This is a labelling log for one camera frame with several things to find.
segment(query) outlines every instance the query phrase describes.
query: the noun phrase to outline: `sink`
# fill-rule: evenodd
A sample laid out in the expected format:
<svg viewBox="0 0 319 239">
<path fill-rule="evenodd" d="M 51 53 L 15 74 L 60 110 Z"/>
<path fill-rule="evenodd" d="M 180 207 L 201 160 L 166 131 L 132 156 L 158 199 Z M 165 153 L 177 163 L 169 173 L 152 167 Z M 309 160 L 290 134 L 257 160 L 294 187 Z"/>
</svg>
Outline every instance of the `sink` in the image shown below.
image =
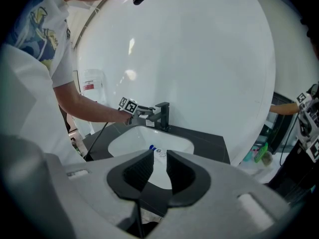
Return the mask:
<svg viewBox="0 0 319 239">
<path fill-rule="evenodd" d="M 116 157 L 138 150 L 148 150 L 150 145 L 165 151 L 170 149 L 194 154 L 194 145 L 190 140 L 146 126 L 136 126 L 126 131 L 110 143 L 108 151 Z M 170 179 L 166 173 L 166 155 L 156 150 L 154 170 L 149 182 L 162 189 L 171 189 Z"/>
</svg>

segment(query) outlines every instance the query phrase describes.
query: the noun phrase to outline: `black countertop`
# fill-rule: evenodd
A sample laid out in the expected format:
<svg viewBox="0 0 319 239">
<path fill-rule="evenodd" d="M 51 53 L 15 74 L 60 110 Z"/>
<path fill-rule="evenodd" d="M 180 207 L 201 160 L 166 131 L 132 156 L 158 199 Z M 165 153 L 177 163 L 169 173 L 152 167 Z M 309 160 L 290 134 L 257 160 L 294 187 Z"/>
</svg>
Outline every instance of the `black countertop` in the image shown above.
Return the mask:
<svg viewBox="0 0 319 239">
<path fill-rule="evenodd" d="M 112 158 L 113 156 L 108 151 L 109 144 L 115 138 L 137 125 L 146 126 L 146 120 L 139 118 L 138 124 L 131 126 L 125 126 L 123 123 L 114 123 L 107 126 L 92 148 L 90 157 L 93 160 Z M 90 148 L 98 133 L 99 132 L 88 136 L 83 140 L 87 149 Z M 168 133 L 190 140 L 194 145 L 194 155 L 230 164 L 227 148 L 222 136 L 193 131 L 173 125 L 170 126 Z M 171 196 L 171 190 L 159 188 L 148 182 L 142 191 L 141 206 L 163 217 L 167 211 L 166 203 Z"/>
</svg>

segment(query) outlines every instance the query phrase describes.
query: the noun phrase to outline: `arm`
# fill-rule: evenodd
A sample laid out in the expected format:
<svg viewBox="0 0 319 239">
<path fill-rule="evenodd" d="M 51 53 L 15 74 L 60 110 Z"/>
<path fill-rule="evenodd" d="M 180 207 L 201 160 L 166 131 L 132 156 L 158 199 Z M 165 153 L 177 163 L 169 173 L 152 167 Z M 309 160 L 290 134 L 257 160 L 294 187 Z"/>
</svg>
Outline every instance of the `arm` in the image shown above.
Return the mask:
<svg viewBox="0 0 319 239">
<path fill-rule="evenodd" d="M 101 105 L 78 93 L 74 82 L 53 88 L 59 105 L 79 119 L 92 122 L 126 122 L 131 115 Z"/>
<path fill-rule="evenodd" d="M 280 115 L 293 115 L 299 112 L 299 107 L 296 103 L 284 104 L 280 106 L 270 106 L 269 111 Z"/>
</svg>

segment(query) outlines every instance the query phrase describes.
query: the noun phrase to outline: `red label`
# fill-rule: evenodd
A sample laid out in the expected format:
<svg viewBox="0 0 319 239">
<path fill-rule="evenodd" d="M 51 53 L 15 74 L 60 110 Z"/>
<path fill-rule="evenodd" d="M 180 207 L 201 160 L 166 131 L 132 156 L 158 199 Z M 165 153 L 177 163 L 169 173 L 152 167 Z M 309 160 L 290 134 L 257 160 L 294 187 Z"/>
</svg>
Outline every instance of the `red label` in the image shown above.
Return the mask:
<svg viewBox="0 0 319 239">
<path fill-rule="evenodd" d="M 94 84 L 85 85 L 83 87 L 83 90 L 92 90 L 92 89 L 94 89 Z"/>
</svg>

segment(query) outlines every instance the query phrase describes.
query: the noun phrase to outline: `black cable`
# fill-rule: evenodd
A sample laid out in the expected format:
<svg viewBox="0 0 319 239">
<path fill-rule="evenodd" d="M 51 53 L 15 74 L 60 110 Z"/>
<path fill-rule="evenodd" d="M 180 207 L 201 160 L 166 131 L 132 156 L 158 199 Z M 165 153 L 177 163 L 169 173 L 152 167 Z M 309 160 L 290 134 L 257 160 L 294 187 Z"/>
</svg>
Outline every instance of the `black cable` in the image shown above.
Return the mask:
<svg viewBox="0 0 319 239">
<path fill-rule="evenodd" d="M 295 119 L 295 122 L 294 122 L 294 124 L 293 124 L 292 128 L 290 129 L 290 132 L 289 132 L 289 134 L 288 134 L 288 137 L 287 137 L 286 143 L 285 143 L 285 145 L 284 145 L 283 151 L 281 152 L 281 156 L 280 156 L 280 160 L 279 160 L 279 164 L 280 164 L 280 166 L 282 166 L 282 164 L 281 164 L 281 159 L 282 159 L 282 157 L 283 157 L 283 153 L 284 153 L 284 150 L 285 150 L 285 148 L 286 148 L 286 145 L 287 145 L 287 142 L 288 142 L 289 136 L 290 136 L 290 134 L 291 134 L 292 130 L 294 129 L 294 126 L 295 126 L 296 121 L 297 121 L 297 119 L 298 119 L 298 115 L 299 115 L 299 113 L 297 114 L 297 117 L 296 117 L 296 119 Z"/>
<path fill-rule="evenodd" d="M 88 150 L 88 153 L 86 153 L 86 155 L 84 156 L 84 160 L 86 160 L 86 157 L 88 156 L 88 154 L 90 154 L 94 144 L 96 143 L 96 141 L 99 139 L 99 137 L 101 136 L 103 130 L 105 129 L 105 127 L 108 125 L 108 122 L 105 123 L 105 125 L 103 126 L 103 128 L 101 129 L 100 133 L 98 134 L 98 136 L 94 139 L 93 143 L 91 144 L 89 150 Z"/>
</svg>

